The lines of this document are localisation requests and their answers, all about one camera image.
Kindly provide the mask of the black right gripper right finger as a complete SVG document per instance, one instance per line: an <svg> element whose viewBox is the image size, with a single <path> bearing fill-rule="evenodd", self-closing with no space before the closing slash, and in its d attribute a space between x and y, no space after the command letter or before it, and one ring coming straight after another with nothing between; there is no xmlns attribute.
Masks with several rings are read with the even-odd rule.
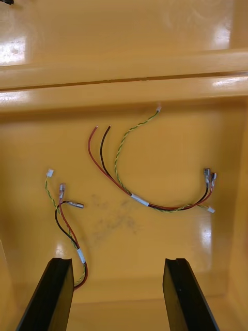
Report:
<svg viewBox="0 0 248 331"><path fill-rule="evenodd" d="M163 294L170 330L219 330L186 259L165 260Z"/></svg>

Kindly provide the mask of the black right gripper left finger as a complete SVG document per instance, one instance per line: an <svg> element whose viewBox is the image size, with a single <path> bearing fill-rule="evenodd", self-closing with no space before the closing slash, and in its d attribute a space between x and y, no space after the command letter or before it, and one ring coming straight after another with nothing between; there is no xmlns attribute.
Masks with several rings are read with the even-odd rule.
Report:
<svg viewBox="0 0 248 331"><path fill-rule="evenodd" d="M71 259L52 258L17 330L66 330L74 292Z"/></svg>

